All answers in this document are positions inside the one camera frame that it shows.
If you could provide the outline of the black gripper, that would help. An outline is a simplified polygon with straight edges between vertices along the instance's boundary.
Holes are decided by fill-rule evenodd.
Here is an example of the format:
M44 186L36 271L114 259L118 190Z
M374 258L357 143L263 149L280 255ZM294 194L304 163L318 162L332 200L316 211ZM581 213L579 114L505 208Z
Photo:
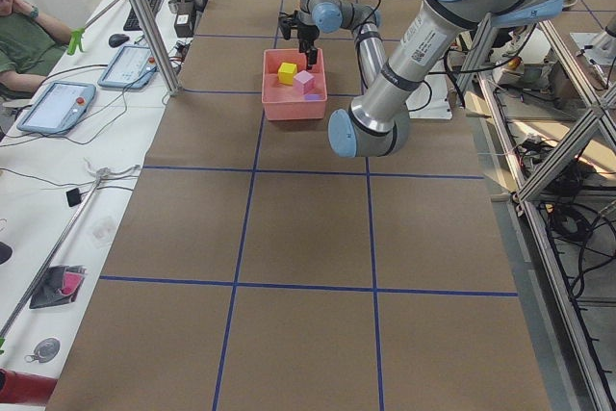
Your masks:
M311 70L318 59L318 49L315 47L315 41L319 38L319 28L315 25L298 22L296 31L298 50L300 53L305 53L306 69Z

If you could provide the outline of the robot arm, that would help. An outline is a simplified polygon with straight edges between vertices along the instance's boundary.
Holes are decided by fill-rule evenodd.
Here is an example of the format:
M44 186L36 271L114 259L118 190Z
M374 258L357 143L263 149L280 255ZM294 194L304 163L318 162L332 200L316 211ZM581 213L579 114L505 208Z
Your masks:
M352 32L360 68L367 80L364 94L328 122L328 139L340 157L380 157L400 150L410 126L406 101L462 32L492 15L498 27L550 19L564 0L422 0L391 57L378 32L379 14L344 0L300 0L298 19L322 33Z

